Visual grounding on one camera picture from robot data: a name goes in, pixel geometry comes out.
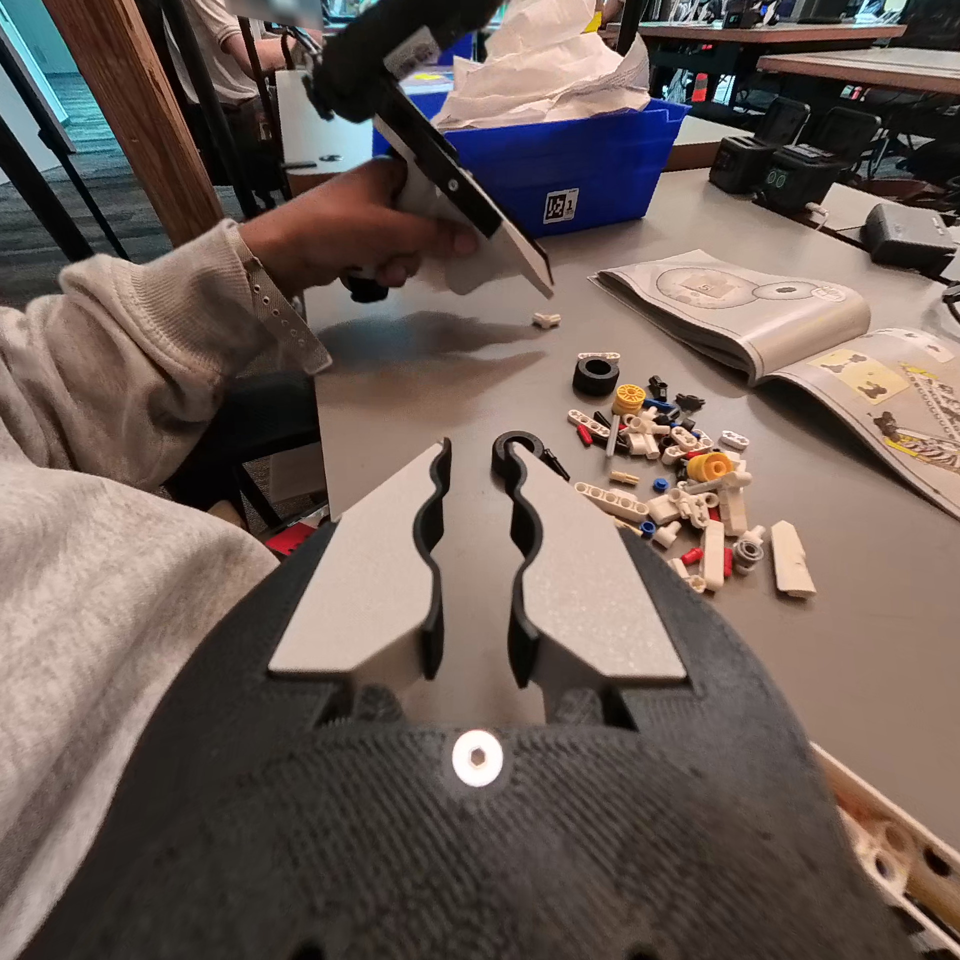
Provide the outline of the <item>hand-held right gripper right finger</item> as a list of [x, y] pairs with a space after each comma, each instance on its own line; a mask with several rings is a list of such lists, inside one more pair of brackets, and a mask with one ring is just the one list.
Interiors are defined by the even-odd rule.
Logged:
[[530, 449], [505, 444], [510, 540], [507, 650], [521, 689], [544, 702], [573, 689], [664, 688], [688, 670], [622, 530]]

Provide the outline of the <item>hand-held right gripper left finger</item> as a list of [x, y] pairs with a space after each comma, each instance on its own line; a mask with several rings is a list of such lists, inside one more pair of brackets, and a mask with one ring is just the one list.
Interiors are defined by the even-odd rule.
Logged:
[[441, 438], [348, 508], [269, 661], [271, 676], [404, 690], [436, 678], [451, 441]]

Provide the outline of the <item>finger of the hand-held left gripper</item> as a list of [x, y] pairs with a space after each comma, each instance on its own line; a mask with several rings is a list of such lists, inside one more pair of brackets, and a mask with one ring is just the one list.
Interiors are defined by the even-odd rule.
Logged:
[[555, 282], [548, 255], [513, 221], [502, 218], [488, 244], [503, 276], [523, 277], [546, 299], [553, 298]]
[[510, 278], [521, 278], [529, 283], [521, 275], [500, 272], [497, 260], [491, 254], [489, 240], [484, 240], [471, 256], [446, 261], [446, 286], [460, 296], [470, 294], [484, 284]]

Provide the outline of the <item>blue plastic bin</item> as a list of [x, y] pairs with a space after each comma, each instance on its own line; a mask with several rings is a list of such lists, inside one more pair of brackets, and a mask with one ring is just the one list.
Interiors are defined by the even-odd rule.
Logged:
[[644, 217], [689, 110], [652, 99], [641, 111], [443, 136], [530, 237], [552, 237]]

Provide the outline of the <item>black lego tire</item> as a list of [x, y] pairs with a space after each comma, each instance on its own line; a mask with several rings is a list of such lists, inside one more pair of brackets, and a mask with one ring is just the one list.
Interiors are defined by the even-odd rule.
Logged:
[[578, 358], [573, 371], [572, 387], [584, 395], [605, 398], [618, 386], [618, 362], [602, 356]]
[[542, 460], [545, 453], [543, 442], [526, 431], [511, 430], [496, 437], [490, 449], [490, 467], [505, 487], [515, 485], [520, 477], [515, 448], [527, 450], [536, 460]]

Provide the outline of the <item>pile of small lego pieces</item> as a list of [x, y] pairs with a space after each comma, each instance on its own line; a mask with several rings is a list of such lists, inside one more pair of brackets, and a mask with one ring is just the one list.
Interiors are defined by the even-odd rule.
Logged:
[[607, 413], [579, 408], [566, 413], [581, 444], [603, 451], [606, 485], [569, 484], [617, 526], [666, 553], [685, 530], [696, 536], [695, 545], [668, 555], [666, 562], [697, 594], [717, 594], [734, 577], [747, 577], [771, 559], [781, 594], [815, 596], [796, 527], [778, 521], [767, 529], [748, 521], [746, 492], [753, 482], [743, 457], [748, 439], [725, 430], [714, 441], [696, 419], [705, 400], [671, 392], [659, 375], [646, 385], [621, 380], [620, 354], [582, 352], [575, 366], [584, 356], [616, 361], [619, 378], [614, 393], [605, 397], [572, 387], [581, 400], [608, 402]]

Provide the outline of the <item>person's left forearm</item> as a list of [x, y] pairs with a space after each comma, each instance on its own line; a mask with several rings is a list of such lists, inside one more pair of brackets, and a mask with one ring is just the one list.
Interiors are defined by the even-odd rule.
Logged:
[[145, 265], [96, 256], [30, 306], [45, 349], [50, 466], [153, 486], [195, 449], [225, 390], [271, 342], [225, 221]]

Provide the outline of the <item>person's left hand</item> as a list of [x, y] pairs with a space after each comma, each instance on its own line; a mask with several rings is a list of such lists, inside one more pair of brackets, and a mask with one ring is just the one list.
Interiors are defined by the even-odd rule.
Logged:
[[467, 258], [479, 247], [468, 225], [397, 209], [406, 177], [402, 160], [372, 159], [242, 223], [238, 232], [285, 295], [364, 270], [398, 289], [426, 259]]

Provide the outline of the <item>crumpled white paper heap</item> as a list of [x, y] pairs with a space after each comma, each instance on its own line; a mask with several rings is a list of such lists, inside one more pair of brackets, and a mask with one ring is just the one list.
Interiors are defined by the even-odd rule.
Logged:
[[509, 2], [482, 62], [457, 57], [434, 117], [442, 133], [588, 119], [648, 106], [642, 40], [621, 55], [592, 28], [593, 1]]

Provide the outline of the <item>perforated white wristwatch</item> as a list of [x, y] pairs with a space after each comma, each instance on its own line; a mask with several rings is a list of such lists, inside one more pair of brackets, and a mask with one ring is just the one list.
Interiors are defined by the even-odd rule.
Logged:
[[258, 258], [243, 263], [254, 316], [270, 332], [284, 357], [315, 377], [328, 370], [332, 357], [305, 318], [270, 279]]

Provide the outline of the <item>open instruction booklet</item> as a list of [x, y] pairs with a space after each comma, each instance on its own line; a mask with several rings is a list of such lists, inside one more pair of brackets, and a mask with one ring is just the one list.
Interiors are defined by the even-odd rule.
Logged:
[[917, 494], [959, 518], [957, 335], [873, 327], [868, 302], [847, 286], [750, 270], [701, 249], [590, 280], [750, 387], [802, 390]]

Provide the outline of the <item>long dark-legged desk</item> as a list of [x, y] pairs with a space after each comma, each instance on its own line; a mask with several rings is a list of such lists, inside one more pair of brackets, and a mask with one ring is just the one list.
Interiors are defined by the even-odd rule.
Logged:
[[727, 75], [742, 83], [767, 55], [860, 51], [882, 42], [915, 49], [958, 50], [958, 6], [915, 5], [903, 13], [905, 20], [894, 25], [780, 23], [742, 29], [713, 23], [651, 21], [640, 23], [638, 32], [649, 55], [651, 95], [665, 99], [666, 89], [678, 72], [704, 74], [712, 83]]

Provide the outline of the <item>black power brick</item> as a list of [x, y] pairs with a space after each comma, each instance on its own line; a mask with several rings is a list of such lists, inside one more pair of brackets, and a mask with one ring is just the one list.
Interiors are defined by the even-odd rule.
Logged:
[[877, 204], [860, 228], [860, 243], [878, 265], [939, 276], [954, 260], [958, 245], [936, 211]]

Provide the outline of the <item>wooden post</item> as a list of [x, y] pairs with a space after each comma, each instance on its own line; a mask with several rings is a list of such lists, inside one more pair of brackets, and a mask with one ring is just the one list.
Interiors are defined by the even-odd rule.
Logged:
[[45, 1], [174, 247], [223, 217], [162, 62], [133, 1]]

